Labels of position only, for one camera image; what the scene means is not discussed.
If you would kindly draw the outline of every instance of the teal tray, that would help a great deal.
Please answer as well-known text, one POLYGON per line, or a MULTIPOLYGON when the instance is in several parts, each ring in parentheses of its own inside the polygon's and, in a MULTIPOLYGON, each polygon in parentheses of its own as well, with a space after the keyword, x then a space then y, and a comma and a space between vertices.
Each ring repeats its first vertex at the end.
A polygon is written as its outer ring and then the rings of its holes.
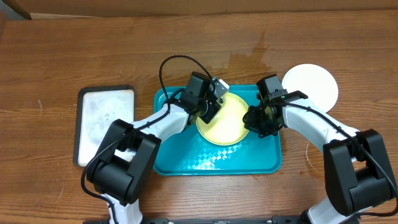
MULTIPOLYGON (((181 87, 167 87, 169 96, 181 87)), ((258 105, 256 85, 231 85, 229 91, 249 106, 258 105)), ((165 96, 159 90, 154 98, 154 113, 161 109, 165 96)), ((160 175, 237 175, 271 174, 282 165, 280 136, 258 138, 249 134, 230 146, 217 146, 205 140, 197 126, 191 125, 162 143, 154 164, 160 175)))

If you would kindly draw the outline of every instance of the wooden table surface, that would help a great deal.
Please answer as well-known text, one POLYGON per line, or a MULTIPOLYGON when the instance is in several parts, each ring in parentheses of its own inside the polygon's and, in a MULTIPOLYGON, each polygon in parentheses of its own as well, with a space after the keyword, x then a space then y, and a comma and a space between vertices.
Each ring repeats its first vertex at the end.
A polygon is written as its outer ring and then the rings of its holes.
MULTIPOLYGON (((398 174, 398 11, 301 12, 198 17, 8 21, 0 42, 0 222, 81 223, 106 218, 83 193, 72 163, 76 103, 85 86, 130 84, 136 118, 152 113, 166 57, 186 54, 229 84, 253 84, 314 63, 336 78, 330 115, 379 131, 398 174)), ((185 85, 185 59, 165 84, 185 85)), ((271 175, 162 177, 140 199, 148 217, 260 218, 295 215, 325 195, 323 157, 281 131, 283 164, 271 175)), ((376 208, 389 211, 394 202, 376 208)), ((371 218, 363 223, 398 222, 371 218)))

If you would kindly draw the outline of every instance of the yellow plate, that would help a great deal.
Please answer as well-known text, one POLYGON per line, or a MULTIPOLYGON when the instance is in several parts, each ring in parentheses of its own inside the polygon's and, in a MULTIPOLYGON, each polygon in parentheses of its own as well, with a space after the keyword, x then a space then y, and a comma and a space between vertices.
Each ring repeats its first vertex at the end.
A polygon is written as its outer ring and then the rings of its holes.
POLYGON ((221 109, 217 115, 206 124, 197 119, 199 133, 209 142, 219 146, 229 146, 242 140, 249 132, 242 121, 248 111, 248 104, 233 93, 223 97, 221 109))

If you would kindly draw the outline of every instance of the white round lid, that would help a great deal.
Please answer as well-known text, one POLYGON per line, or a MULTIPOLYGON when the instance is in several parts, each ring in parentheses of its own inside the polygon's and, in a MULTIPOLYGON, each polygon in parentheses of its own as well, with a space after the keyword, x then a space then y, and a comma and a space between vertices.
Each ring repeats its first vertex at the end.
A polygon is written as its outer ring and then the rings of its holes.
POLYGON ((289 93, 300 90, 325 113, 337 102, 336 80, 330 72, 318 65, 302 64, 290 69, 282 80, 282 86, 289 93))

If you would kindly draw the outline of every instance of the black cable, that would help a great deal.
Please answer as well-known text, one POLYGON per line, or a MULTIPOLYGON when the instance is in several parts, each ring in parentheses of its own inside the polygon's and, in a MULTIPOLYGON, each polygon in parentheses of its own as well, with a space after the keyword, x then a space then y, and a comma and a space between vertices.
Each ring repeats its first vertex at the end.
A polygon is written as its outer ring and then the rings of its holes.
POLYGON ((179 93, 181 93, 181 92, 184 91, 184 88, 180 88, 180 89, 178 89, 176 92, 174 92, 174 93, 171 95, 171 97, 169 98, 169 96, 168 96, 168 94, 167 94, 167 91, 166 91, 166 88, 165 88, 165 86, 164 86, 163 78, 162 78, 163 66, 164 66, 164 64, 165 64, 168 60, 170 60, 170 59, 172 59, 172 58, 187 58, 187 59, 189 59, 189 60, 195 62, 197 65, 199 65, 199 67, 200 67, 201 69, 203 69, 203 71, 205 71, 205 73, 210 77, 211 84, 213 85, 213 92, 215 91, 215 88, 216 88, 216 87, 215 87, 215 84, 214 84, 214 82, 213 82, 213 80, 212 80, 213 77, 212 77, 212 76, 210 75, 210 73, 204 68, 204 66, 203 66, 202 64, 200 64, 200 63, 199 63, 197 60, 195 60, 194 58, 191 58, 191 57, 186 56, 186 55, 173 55, 173 56, 168 57, 167 59, 165 59, 165 60, 162 62, 162 64, 160 65, 160 68, 159 68, 159 80, 160 80, 160 84, 162 85, 162 89, 163 89, 164 95, 165 95, 165 97, 166 97, 166 100, 165 100, 165 102, 167 103, 167 110, 166 110, 166 112, 165 112, 162 116, 159 116, 158 118, 156 118, 156 119, 154 119, 154 120, 152 120, 152 121, 149 121, 148 123, 146 123, 146 124, 144 124, 144 125, 142 125, 142 126, 140 126, 140 127, 138 127, 138 128, 133 129, 133 131, 131 131, 131 132, 125 134, 125 135, 124 135, 123 137, 121 137, 120 139, 118 139, 118 140, 112 142, 110 145, 106 146, 106 148, 104 148, 100 153, 98 153, 97 155, 95 155, 95 157, 92 158, 92 159, 87 163, 86 167, 84 168, 83 172, 81 173, 81 179, 80 179, 81 188, 83 189, 83 191, 84 191, 86 194, 88 194, 88 195, 90 195, 90 196, 92 196, 92 197, 94 197, 94 198, 98 198, 98 199, 104 200, 106 203, 109 204, 109 208, 111 208, 112 216, 113 216, 113 220, 114 220, 115 224, 118 224, 118 219, 116 218, 116 211, 115 211, 115 209, 114 209, 114 203, 112 203, 112 201, 110 201, 110 199, 108 199, 108 198, 106 198, 106 197, 104 197, 104 196, 102 196, 102 195, 98 195, 98 194, 96 194, 96 193, 94 193, 94 192, 91 192, 90 190, 88 190, 88 189, 86 188, 86 185, 85 185, 85 177, 86 177, 86 175, 87 175, 88 168, 89 168, 89 166, 93 163, 93 161, 95 161, 97 158, 99 158, 99 156, 102 155, 104 152, 106 152, 108 149, 112 148, 115 144, 118 144, 119 142, 125 140, 126 138, 131 137, 131 135, 135 134, 135 133, 136 133, 137 131, 139 131, 139 130, 142 130, 142 129, 144 129, 144 128, 148 128, 149 126, 151 126, 151 125, 155 124, 156 122, 158 122, 158 121, 162 120, 163 118, 165 118, 165 117, 170 113, 170 108, 171 108, 170 99, 176 97, 179 93))
POLYGON ((397 191, 397 188, 395 187, 394 183, 388 177, 388 175, 386 174, 386 171, 384 171, 384 169, 380 166, 380 164, 373 158, 373 156, 370 155, 370 153, 367 150, 365 150, 365 148, 362 145, 360 145, 360 143, 357 142, 351 135, 349 135, 344 130, 342 130, 341 127, 337 126, 334 122, 332 122, 329 118, 327 118, 321 112, 319 112, 317 110, 314 110, 311 107, 297 105, 297 104, 294 104, 294 103, 267 103, 266 105, 267 106, 293 106, 293 107, 296 107, 296 108, 301 108, 303 110, 307 110, 307 111, 310 111, 312 113, 315 113, 316 115, 321 117, 323 120, 325 120, 328 124, 330 124, 332 127, 334 127, 338 132, 340 132, 341 134, 346 136, 357 148, 359 148, 361 150, 361 152, 365 155, 365 157, 371 162, 371 164, 374 165, 383 174, 383 176, 388 181, 388 183, 389 183, 389 185, 390 185, 390 187, 392 189, 393 196, 395 196, 396 201, 397 201, 397 205, 396 205, 396 207, 395 207, 395 209, 393 211, 387 212, 387 213, 359 212, 357 214, 354 214, 349 219, 345 220, 343 223, 348 223, 351 220, 353 220, 354 218, 360 217, 361 215, 374 216, 374 217, 391 217, 391 216, 393 216, 393 215, 398 213, 398 197, 397 197, 398 191, 397 191))

